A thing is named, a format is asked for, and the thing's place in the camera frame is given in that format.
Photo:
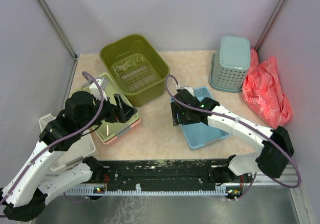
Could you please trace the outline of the pink shallow basket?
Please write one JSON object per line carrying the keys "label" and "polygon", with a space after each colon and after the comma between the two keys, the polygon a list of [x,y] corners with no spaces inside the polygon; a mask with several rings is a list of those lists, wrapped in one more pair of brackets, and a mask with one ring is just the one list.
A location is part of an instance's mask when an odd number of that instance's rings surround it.
{"label": "pink shallow basket", "polygon": [[97,130],[97,135],[101,141],[107,146],[113,146],[122,140],[124,137],[135,131],[141,124],[141,119],[136,121],[122,123],[104,123]]}

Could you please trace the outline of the light green shallow basket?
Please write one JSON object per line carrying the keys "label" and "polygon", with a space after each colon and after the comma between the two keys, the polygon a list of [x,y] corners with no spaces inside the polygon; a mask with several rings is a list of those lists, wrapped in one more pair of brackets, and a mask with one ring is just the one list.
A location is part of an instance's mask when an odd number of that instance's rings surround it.
{"label": "light green shallow basket", "polygon": [[[121,93],[120,89],[116,86],[115,82],[111,79],[111,76],[108,73],[105,72],[96,77],[98,82],[100,82],[101,79],[104,79],[104,82],[107,82],[107,85],[103,86],[103,91],[110,100],[111,104],[117,104],[114,95],[119,94],[121,95],[124,103],[131,106],[129,100]],[[139,113],[135,113],[126,123],[109,123],[103,121],[101,126],[94,132],[104,144],[111,146],[138,127],[140,121]]]}

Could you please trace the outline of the light blue shallow basket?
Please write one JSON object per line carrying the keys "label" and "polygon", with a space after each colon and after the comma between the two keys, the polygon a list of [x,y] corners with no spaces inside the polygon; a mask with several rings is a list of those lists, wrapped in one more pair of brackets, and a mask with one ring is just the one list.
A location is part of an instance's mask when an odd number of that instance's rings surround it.
{"label": "light blue shallow basket", "polygon": [[[209,110],[218,103],[214,101],[209,90],[205,87],[194,89],[194,93],[194,97],[200,101],[198,105],[200,109]],[[228,132],[209,126],[208,124],[205,125],[204,123],[178,126],[182,129],[186,142],[192,150],[219,142],[231,136]]]}

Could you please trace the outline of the large olive green container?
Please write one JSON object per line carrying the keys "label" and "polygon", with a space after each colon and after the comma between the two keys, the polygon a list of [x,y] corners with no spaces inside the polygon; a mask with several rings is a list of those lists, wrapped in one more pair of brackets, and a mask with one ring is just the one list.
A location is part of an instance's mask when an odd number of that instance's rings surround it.
{"label": "large olive green container", "polygon": [[170,67],[141,35],[129,35],[102,48],[100,59],[134,107],[162,96]]}

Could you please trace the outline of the tall teal perforated basket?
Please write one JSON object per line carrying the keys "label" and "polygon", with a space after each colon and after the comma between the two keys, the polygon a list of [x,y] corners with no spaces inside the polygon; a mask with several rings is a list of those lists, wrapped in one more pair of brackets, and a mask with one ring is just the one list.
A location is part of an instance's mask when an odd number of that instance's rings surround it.
{"label": "tall teal perforated basket", "polygon": [[220,48],[212,56],[209,83],[218,91],[238,93],[251,63],[250,41],[244,37],[225,35]]}

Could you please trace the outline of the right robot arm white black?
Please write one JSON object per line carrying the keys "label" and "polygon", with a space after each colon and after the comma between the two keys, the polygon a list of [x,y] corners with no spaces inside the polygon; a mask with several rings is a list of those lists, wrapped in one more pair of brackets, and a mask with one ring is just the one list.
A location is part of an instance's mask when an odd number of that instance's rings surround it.
{"label": "right robot arm white black", "polygon": [[246,155],[233,155],[223,170],[224,178],[235,182],[241,175],[263,172],[274,181],[283,174],[295,153],[290,135],[285,127],[265,127],[242,118],[227,110],[219,102],[204,98],[198,100],[189,90],[180,89],[172,97],[174,123],[204,123],[221,129],[241,139],[254,148],[255,152]]}

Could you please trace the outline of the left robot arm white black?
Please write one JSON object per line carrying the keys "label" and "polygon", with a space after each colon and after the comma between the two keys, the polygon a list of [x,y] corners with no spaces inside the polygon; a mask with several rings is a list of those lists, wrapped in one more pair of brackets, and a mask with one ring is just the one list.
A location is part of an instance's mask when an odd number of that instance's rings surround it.
{"label": "left robot arm white black", "polygon": [[126,123],[138,112],[126,104],[120,94],[115,94],[114,98],[116,103],[112,104],[105,97],[99,99],[89,92],[78,91],[66,101],[65,109],[40,134],[23,168],[0,190],[4,217],[28,222],[68,189],[103,179],[103,164],[94,157],[86,157],[73,169],[43,181],[52,165],[84,136],[86,130],[102,122]]}

